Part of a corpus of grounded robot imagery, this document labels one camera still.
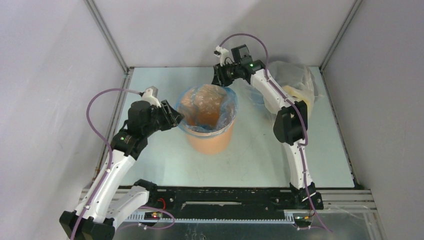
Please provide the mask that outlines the blue plastic trash bag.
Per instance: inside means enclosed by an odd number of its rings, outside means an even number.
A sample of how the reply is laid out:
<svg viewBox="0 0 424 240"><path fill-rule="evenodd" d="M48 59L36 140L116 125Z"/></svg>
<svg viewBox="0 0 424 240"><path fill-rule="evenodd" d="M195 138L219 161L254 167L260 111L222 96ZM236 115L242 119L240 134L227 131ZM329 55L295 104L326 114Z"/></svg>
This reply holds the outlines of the blue plastic trash bag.
<svg viewBox="0 0 424 240"><path fill-rule="evenodd" d="M238 98L229 87L197 85L180 95L175 109L184 116L179 125L183 131L209 137L230 128L237 116Z"/></svg>

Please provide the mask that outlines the orange plastic trash bin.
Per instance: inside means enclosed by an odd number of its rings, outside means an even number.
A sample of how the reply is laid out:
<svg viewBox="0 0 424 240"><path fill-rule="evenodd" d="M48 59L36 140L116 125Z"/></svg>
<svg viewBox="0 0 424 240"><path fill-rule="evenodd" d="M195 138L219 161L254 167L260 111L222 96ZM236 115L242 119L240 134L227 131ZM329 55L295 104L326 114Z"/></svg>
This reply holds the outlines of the orange plastic trash bin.
<svg viewBox="0 0 424 240"><path fill-rule="evenodd" d="M183 115L178 127L197 152L215 155L229 146L239 108L234 90L196 85L180 94L175 108Z"/></svg>

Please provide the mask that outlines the translucent white plastic bag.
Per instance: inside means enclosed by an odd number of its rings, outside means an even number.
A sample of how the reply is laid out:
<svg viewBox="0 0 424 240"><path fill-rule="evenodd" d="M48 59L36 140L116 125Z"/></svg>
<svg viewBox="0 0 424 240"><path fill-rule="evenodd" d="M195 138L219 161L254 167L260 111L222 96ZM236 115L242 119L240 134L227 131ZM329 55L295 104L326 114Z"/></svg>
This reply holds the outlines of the translucent white plastic bag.
<svg viewBox="0 0 424 240"><path fill-rule="evenodd" d="M307 118L309 119L313 113L314 103L321 97L310 68L305 64L278 60L269 63L267 69L269 75L288 95L306 103ZM242 92L249 99L250 104L259 112L259 117L272 126L277 113L269 111L271 106L263 95L247 83L242 87Z"/></svg>

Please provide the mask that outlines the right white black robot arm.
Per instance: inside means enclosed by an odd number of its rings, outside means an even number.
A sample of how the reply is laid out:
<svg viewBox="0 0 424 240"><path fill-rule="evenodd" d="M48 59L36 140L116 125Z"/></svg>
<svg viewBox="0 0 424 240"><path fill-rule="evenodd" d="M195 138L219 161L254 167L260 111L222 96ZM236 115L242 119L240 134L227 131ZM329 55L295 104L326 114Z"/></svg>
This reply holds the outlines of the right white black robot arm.
<svg viewBox="0 0 424 240"><path fill-rule="evenodd" d="M213 67L212 84L228 87L242 79L262 94L268 102L268 110L275 115L273 133L287 156L291 204L297 209L322 210L322 196L316 190L306 158L305 148L309 143L307 103L284 91L266 65L261 60L253 60L245 44L231 50L218 45L214 54L219 63Z"/></svg>

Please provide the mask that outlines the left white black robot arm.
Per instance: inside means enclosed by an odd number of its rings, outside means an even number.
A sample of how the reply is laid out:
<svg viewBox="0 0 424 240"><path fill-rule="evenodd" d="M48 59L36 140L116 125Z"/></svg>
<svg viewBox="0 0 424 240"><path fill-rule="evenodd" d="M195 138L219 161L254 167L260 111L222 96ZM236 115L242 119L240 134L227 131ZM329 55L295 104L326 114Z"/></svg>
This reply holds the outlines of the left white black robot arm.
<svg viewBox="0 0 424 240"><path fill-rule="evenodd" d="M128 118L111 141L106 164L101 169L83 201L73 211L59 218L71 240L111 240L119 226L139 207L153 208L158 194L148 182L146 187L134 185L118 201L112 199L121 180L135 164L148 138L157 131L177 127L184 116L166 100L159 106L140 100L131 104Z"/></svg>

